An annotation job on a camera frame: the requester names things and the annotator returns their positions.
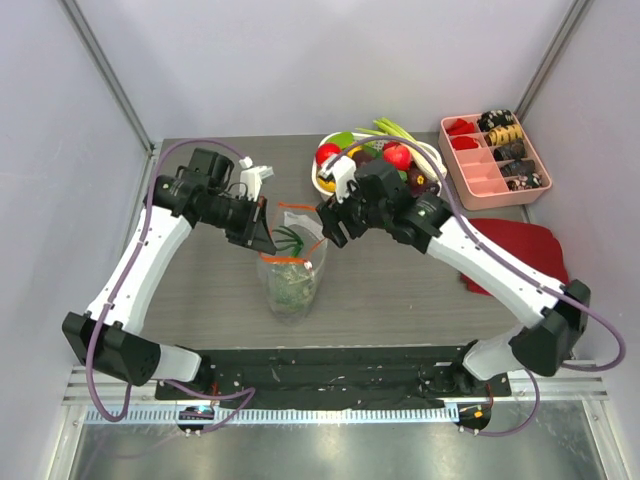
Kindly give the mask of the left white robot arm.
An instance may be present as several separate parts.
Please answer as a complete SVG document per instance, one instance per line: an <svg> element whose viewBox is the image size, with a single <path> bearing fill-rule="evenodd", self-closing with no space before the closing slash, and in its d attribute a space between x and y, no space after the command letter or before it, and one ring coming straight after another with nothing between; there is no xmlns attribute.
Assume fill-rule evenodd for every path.
<svg viewBox="0 0 640 480"><path fill-rule="evenodd" d="M230 175L240 167L240 192L229 192ZM196 149L175 174L151 183L136 233L98 296L82 314L66 316L62 331L78 360L130 385L150 380L178 381L190 398L205 397L212 373L200 354L142 337L154 293L169 263L199 224L222 230L233 245L273 254L263 183L270 166L245 157L238 163L210 150Z"/></svg>

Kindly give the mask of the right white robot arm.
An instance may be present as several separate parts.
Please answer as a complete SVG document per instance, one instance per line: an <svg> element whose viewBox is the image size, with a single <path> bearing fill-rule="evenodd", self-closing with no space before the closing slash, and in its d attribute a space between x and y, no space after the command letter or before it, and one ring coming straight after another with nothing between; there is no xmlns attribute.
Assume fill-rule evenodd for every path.
<svg viewBox="0 0 640 480"><path fill-rule="evenodd" d="M564 284L515 258L482 235L464 217L456 217L439 196L412 196L398 171L377 159L362 167L334 157L321 167L335 182L334 194L317 208L323 234L336 246L380 229L400 244L438 259L477 283L506 306L520 327L478 340L456 359L451 380L472 395L494 376L528 369L552 377L568 359L586 328L582 307L590 290L574 280Z"/></svg>

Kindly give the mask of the green onion toy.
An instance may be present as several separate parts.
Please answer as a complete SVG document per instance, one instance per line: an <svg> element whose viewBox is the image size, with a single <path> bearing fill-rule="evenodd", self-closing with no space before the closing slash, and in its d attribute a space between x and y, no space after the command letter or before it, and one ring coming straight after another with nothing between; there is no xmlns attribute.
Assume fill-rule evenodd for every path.
<svg viewBox="0 0 640 480"><path fill-rule="evenodd" d="M286 254L292 258L299 258L305 247L300 234L290 227L281 225L272 230L272 237L276 245L276 252Z"/></svg>

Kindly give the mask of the green melon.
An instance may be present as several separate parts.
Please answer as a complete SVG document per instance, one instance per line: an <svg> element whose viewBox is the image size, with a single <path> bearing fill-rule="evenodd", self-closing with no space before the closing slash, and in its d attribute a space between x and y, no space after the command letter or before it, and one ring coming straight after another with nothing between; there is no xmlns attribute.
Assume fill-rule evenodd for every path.
<svg viewBox="0 0 640 480"><path fill-rule="evenodd" d="M268 303L276 314L302 314L315 297L316 275L304 263L274 264L267 275L266 290Z"/></svg>

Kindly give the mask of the clear zip top bag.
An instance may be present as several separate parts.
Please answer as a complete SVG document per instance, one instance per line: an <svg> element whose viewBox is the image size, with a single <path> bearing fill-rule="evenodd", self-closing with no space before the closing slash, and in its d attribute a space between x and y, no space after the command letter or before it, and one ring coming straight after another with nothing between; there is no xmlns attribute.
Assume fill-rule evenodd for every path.
<svg viewBox="0 0 640 480"><path fill-rule="evenodd" d="M261 253L258 277L267 304L285 325L303 321L323 278L327 239L314 207L280 202L270 224L276 253Z"/></svg>

